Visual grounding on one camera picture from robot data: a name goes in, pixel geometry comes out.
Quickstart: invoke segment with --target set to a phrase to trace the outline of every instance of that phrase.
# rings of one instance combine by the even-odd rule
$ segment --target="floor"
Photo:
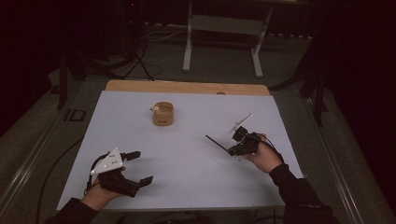
[[[171,35],[178,31],[167,32]],[[207,34],[194,34],[191,70],[184,73],[181,69],[185,49],[183,32],[173,36],[148,34],[143,61],[157,80],[262,84],[268,87],[292,76],[310,42],[310,39],[297,37],[267,36],[260,53],[266,76],[257,79],[247,47],[250,40],[244,45],[228,46],[222,44],[224,39],[210,42],[204,38]],[[115,72],[124,76],[130,68]],[[54,83],[57,74],[58,71],[49,74]],[[148,77],[138,65],[126,79]],[[84,82],[69,78],[69,100],[63,110],[56,110],[58,96],[47,93],[0,139],[0,176],[3,180],[0,183],[3,195],[0,223],[33,223],[38,212],[42,222],[56,214],[57,203],[78,153],[78,140],[89,125],[107,81],[107,77],[93,71]],[[302,171],[319,198],[333,208],[342,223],[396,223],[332,93],[325,92],[327,112],[322,113],[323,127],[319,127],[312,118],[312,99],[303,99],[298,94],[301,85],[301,82],[295,83],[271,94],[276,98]],[[66,119],[69,109],[86,111],[87,115],[83,121],[70,121]],[[266,217],[274,211],[281,215],[283,210],[263,208],[250,212],[255,217]],[[103,212],[93,223],[115,223],[121,216],[122,213]],[[260,223],[274,221],[269,219]]]

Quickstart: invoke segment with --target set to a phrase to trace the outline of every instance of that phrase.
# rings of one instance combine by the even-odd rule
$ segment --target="brown container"
[[[168,102],[159,102],[151,108],[152,120],[157,126],[169,126],[173,123],[174,107]]]

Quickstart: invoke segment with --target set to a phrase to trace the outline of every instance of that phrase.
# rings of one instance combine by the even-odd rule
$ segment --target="white table leg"
[[[262,23],[262,30],[260,31],[260,35],[259,35],[259,42],[257,43],[256,48],[251,49],[251,57],[253,59],[254,72],[257,78],[263,78],[262,65],[260,64],[260,59],[259,59],[259,51],[260,48],[262,47],[262,41],[265,38],[265,32],[267,31],[268,24],[270,22],[273,11],[274,9],[272,7],[268,9],[265,21]]]
[[[187,44],[186,44],[186,51],[184,52],[184,62],[183,62],[183,72],[190,71],[190,64],[191,64],[191,50],[192,50],[192,43],[191,43],[191,26],[192,20],[192,0],[189,2],[189,17],[187,19]]]

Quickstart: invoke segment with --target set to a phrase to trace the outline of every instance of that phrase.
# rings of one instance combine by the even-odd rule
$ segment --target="black sleeve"
[[[340,223],[332,214],[330,206],[320,201],[309,182],[296,178],[287,164],[277,166],[270,176],[279,187],[279,194],[286,204],[283,215],[285,224]]]
[[[72,198],[55,217],[50,217],[44,224],[90,224],[97,214],[79,199]]]

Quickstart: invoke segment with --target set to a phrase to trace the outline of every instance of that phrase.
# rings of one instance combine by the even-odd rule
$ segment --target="white metal table frame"
[[[191,33],[192,29],[194,29],[243,35],[257,35],[259,37],[259,41],[256,47],[251,49],[251,57],[256,77],[264,77],[262,73],[262,65],[259,59],[259,52],[262,47],[262,41],[264,40],[273,10],[274,9],[272,7],[268,8],[264,21],[196,15],[192,13],[192,0],[190,0],[189,17],[187,21],[187,44],[184,53],[183,71],[190,71],[192,52]]]

